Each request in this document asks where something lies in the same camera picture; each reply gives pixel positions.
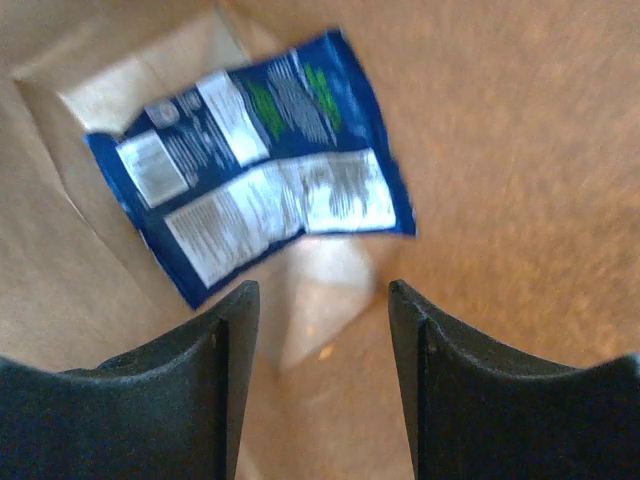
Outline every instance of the white label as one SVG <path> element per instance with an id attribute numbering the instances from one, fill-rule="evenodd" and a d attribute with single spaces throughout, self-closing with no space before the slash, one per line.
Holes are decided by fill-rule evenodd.
<path id="1" fill-rule="evenodd" d="M 240 165 L 269 156 L 267 146 L 251 122 L 240 90 L 226 72 L 211 75 L 198 82 L 197 87 Z"/>
<path id="2" fill-rule="evenodd" d="M 269 244 L 309 233 L 396 223 L 372 150 L 317 154 L 256 167 L 165 217 L 209 288 Z"/>
<path id="3" fill-rule="evenodd" d="M 154 131 L 116 147 L 124 168 L 150 208 L 189 189 L 180 170 Z"/>

